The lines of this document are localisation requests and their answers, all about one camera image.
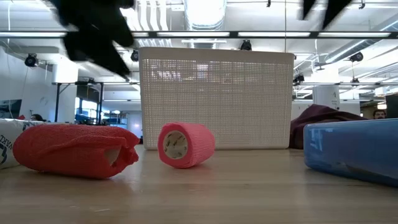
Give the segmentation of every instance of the black spotlight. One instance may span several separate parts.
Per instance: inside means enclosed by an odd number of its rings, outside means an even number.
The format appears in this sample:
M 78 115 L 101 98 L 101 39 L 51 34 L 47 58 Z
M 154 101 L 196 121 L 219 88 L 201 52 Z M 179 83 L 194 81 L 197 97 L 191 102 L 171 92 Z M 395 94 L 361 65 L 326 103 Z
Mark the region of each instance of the black spotlight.
M 359 83 L 358 78 L 353 77 L 353 79 L 351 80 L 351 83 Z
M 351 56 L 349 58 L 349 60 L 352 62 L 360 62 L 363 60 L 363 54 L 361 52 L 358 52 L 358 53 L 354 54 L 353 56 Z
M 138 62 L 138 50 L 133 50 L 130 58 L 133 62 Z
M 251 50 L 250 40 L 243 40 L 240 50 Z
M 293 78 L 293 83 L 295 85 L 298 85 L 299 83 L 302 83 L 304 81 L 305 81 L 305 79 L 304 79 L 304 75 L 303 74 L 295 75 L 294 78 Z
M 30 67 L 30 68 L 35 68 L 38 66 L 38 60 L 37 60 L 37 55 L 36 54 L 29 54 L 27 58 L 25 59 L 25 65 Z

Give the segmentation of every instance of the ceiling light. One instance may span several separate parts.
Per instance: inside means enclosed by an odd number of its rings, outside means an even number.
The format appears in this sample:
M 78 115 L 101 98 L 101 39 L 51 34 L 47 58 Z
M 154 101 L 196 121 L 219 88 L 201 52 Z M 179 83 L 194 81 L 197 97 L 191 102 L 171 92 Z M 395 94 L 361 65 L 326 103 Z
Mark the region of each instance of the ceiling light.
M 379 110 L 385 110 L 385 109 L 387 109 L 387 105 L 386 104 L 378 105 L 377 108 Z
M 134 37 L 148 37 L 149 34 L 147 32 L 133 32 L 132 35 Z
M 388 37 L 389 32 L 321 32 L 319 37 Z
M 104 100 L 105 102 L 127 102 L 128 100 Z
M 207 31 L 190 31 L 190 32 L 158 32 L 158 37 L 227 37 L 229 32 L 207 32 Z
M 226 40 L 181 40 L 183 44 L 226 44 Z
M 226 0 L 183 1 L 188 25 L 214 27 L 219 24 L 225 17 L 226 2 Z
M 109 83 L 104 83 L 104 85 L 130 85 L 128 82 L 109 82 Z
M 308 37 L 309 32 L 239 32 L 239 37 Z
M 62 38 L 66 32 L 0 32 L 0 38 Z

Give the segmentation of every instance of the white perforated panel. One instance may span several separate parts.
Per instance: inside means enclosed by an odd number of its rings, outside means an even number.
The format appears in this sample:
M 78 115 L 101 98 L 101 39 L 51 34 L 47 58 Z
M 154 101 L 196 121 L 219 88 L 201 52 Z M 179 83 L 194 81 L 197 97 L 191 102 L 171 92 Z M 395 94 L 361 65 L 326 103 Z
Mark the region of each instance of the white perforated panel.
M 144 146 L 165 123 L 204 124 L 217 149 L 289 146 L 294 55 L 140 48 Z

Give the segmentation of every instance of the black frame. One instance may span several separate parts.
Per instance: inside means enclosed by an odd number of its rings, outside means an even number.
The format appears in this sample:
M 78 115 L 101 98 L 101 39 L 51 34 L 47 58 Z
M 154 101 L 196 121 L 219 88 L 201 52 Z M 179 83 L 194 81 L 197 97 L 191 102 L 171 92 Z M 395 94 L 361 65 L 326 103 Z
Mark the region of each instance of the black frame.
M 59 39 L 62 38 L 66 33 L 76 31 L 15 31 L 15 30 L 0 30 L 0 38 L 7 39 Z M 215 33 L 227 32 L 228 35 L 212 35 Z M 259 35 L 239 35 L 239 33 L 258 33 Z M 189 33 L 191 35 L 161 35 L 162 33 Z M 283 33 L 283 35 L 261 35 L 260 33 L 275 34 Z M 388 33 L 387 36 L 376 36 L 377 34 Z M 284 30 L 241 30 L 241 31 L 187 31 L 187 30 L 168 30 L 168 31 L 134 31 L 131 32 L 135 39 L 357 39 L 357 40 L 385 40 L 385 39 L 398 39 L 398 31 L 396 32 L 384 32 L 384 31 L 284 31 Z M 320 36 L 320 34 L 333 34 L 328 36 Z
M 60 87 L 62 85 L 101 85 L 101 91 L 99 93 L 99 107 L 97 105 L 97 124 L 101 122 L 101 111 L 102 111 L 102 101 L 103 101 L 103 94 L 104 94 L 104 83 L 103 82 L 75 82 L 75 83 L 53 83 L 57 85 L 57 101 L 55 102 L 55 119 L 54 122 L 58 122 L 58 108 L 59 108 L 59 101 L 60 101 Z

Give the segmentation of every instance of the wooden tabletop surface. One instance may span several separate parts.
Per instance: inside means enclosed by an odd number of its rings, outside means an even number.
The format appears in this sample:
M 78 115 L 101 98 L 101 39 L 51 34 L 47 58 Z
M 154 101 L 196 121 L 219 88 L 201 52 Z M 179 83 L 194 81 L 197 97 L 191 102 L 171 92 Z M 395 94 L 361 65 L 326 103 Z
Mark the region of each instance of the wooden tabletop surface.
M 192 169 L 138 151 L 109 180 L 0 170 L 0 223 L 398 223 L 398 189 L 310 170 L 300 151 L 218 151 Z

